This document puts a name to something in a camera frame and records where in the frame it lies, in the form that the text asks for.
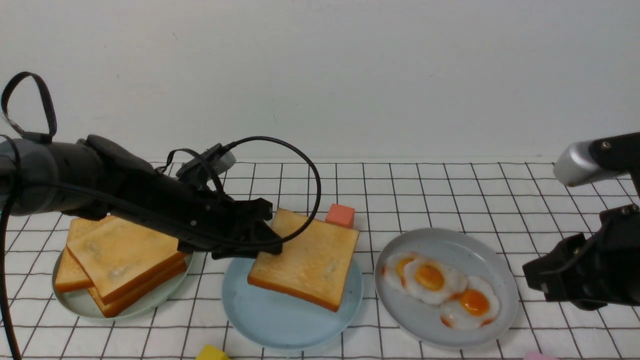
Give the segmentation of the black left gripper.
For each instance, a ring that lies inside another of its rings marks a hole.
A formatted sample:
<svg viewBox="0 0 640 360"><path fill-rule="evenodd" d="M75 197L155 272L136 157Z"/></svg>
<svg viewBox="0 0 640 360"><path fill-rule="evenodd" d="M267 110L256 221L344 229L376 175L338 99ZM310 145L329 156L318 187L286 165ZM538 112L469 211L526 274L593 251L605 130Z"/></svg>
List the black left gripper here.
<svg viewBox="0 0 640 360"><path fill-rule="evenodd" d="M213 260L256 259L259 253L279 255L283 239L267 224L272 203L264 198L236 200L221 193L170 196L173 237L183 253L211 253Z"/></svg>

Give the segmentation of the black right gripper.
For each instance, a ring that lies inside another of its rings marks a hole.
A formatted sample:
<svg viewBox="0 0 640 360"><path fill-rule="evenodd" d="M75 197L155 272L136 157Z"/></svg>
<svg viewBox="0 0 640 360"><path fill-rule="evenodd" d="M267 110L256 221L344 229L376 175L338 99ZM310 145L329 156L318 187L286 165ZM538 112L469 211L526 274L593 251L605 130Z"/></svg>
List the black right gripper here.
<svg viewBox="0 0 640 360"><path fill-rule="evenodd" d="M546 255L523 265L526 284L547 302L569 302L580 310L640 304L640 214L635 203L604 210L601 228L558 242Z"/></svg>

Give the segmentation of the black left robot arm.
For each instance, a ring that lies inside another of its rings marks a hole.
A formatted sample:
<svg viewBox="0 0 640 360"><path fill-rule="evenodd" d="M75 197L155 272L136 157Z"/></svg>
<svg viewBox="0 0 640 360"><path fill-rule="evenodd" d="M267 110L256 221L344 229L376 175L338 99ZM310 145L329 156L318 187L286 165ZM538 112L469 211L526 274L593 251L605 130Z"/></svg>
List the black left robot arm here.
<svg viewBox="0 0 640 360"><path fill-rule="evenodd" d="M1 144L1 202L17 192L11 215L59 212L90 221L112 215L178 239L184 253L212 259L279 255L272 204L235 200L205 185L203 166L164 174L104 137L77 143L15 139Z"/></svg>

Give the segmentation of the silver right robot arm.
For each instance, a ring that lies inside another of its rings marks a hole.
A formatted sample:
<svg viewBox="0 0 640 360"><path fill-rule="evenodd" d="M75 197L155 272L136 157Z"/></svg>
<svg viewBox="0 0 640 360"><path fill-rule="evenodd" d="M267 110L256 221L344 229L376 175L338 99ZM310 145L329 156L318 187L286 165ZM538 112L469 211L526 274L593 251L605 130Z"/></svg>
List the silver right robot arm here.
<svg viewBox="0 0 640 360"><path fill-rule="evenodd" d="M553 173L567 187L630 175L639 187L640 135L572 143ZM523 265L526 284L548 302L592 312L606 305L640 304L640 213L635 203L604 210L594 235L564 238L551 252Z"/></svg>

